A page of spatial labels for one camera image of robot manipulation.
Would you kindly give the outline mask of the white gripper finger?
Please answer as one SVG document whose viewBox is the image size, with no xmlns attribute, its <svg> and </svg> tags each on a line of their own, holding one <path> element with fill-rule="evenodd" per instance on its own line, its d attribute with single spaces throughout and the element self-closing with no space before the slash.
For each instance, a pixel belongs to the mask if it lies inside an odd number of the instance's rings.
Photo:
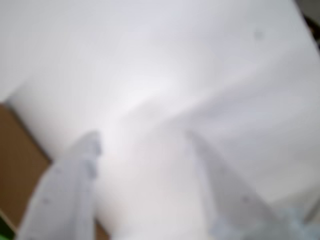
<svg viewBox="0 0 320 240">
<path fill-rule="evenodd" d="M 282 240 L 283 219 L 201 135 L 188 143 L 201 185 L 210 234 L 218 240 Z"/>
<path fill-rule="evenodd" d="M 18 240 L 95 239 L 94 182 L 101 139 L 78 139 L 38 181 L 19 226 Z"/>
</svg>

